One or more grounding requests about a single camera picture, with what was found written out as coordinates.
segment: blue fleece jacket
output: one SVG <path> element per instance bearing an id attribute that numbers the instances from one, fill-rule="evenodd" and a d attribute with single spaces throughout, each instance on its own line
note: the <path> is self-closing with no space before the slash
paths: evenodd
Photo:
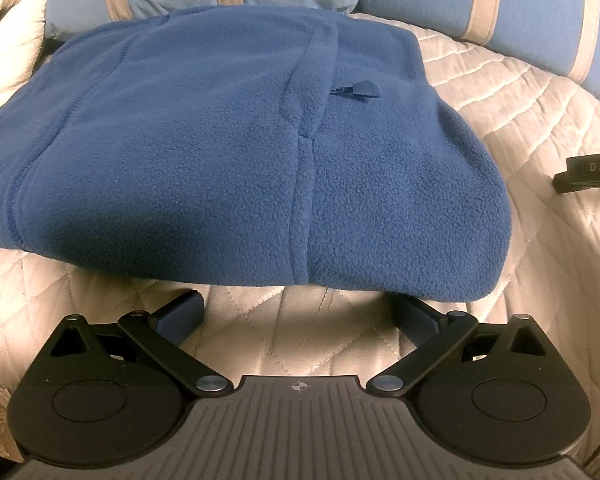
<path id="1" fill-rule="evenodd" d="M 364 81 L 372 96 L 352 92 Z M 111 23 L 0 108 L 0 247 L 79 266 L 469 301 L 510 229 L 503 180 L 414 35 L 336 12 Z"/>

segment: cream quilted blanket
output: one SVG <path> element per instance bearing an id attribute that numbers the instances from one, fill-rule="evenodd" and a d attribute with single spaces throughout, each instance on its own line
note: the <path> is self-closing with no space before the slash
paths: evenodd
<path id="1" fill-rule="evenodd" d="M 45 0 L 0 0 L 0 105 L 32 72 Z M 355 15 L 355 18 L 375 19 Z M 498 286 L 469 304 L 479 320 L 535 317 L 583 384 L 592 423 L 576 460 L 600 478 L 600 190 L 557 196 L 564 159 L 600 152 L 600 102 L 568 79 L 431 30 L 389 22 L 418 38 L 427 77 L 496 160 L 514 215 Z M 0 402 L 62 316 L 112 322 L 155 310 L 188 285 L 121 279 L 0 249 Z M 197 285 L 206 321 L 184 349 L 237 383 L 243 374 L 357 374 L 365 381 L 413 346 L 391 326 L 376 292 L 320 286 Z"/>

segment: crosshair logo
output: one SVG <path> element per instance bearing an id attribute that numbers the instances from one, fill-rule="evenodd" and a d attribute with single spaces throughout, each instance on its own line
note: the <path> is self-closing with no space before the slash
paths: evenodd
<path id="1" fill-rule="evenodd" d="M 309 385 L 307 383 L 302 382 L 302 381 L 298 381 L 297 383 L 293 383 L 291 385 L 291 387 L 296 392 L 300 393 L 300 392 L 304 392 L 309 387 Z"/>

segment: zipper pull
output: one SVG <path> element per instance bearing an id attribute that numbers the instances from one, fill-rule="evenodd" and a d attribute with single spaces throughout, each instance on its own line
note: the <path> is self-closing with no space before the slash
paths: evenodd
<path id="1" fill-rule="evenodd" d="M 331 95 L 351 94 L 358 97 L 382 97 L 382 90 L 373 81 L 359 81 L 352 86 L 332 88 Z"/>

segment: triangular cutout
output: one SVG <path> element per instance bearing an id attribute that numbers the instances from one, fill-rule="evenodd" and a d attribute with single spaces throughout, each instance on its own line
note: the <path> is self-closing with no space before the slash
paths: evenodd
<path id="1" fill-rule="evenodd" d="M 538 341 L 528 326 L 522 326 L 518 329 L 509 350 L 518 354 L 546 355 L 542 343 Z"/>
<path id="2" fill-rule="evenodd" d="M 67 328 L 62 332 L 60 339 L 51 351 L 51 357 L 62 357 L 65 355 L 82 354 L 87 351 L 87 345 L 82 339 L 77 328 Z"/>

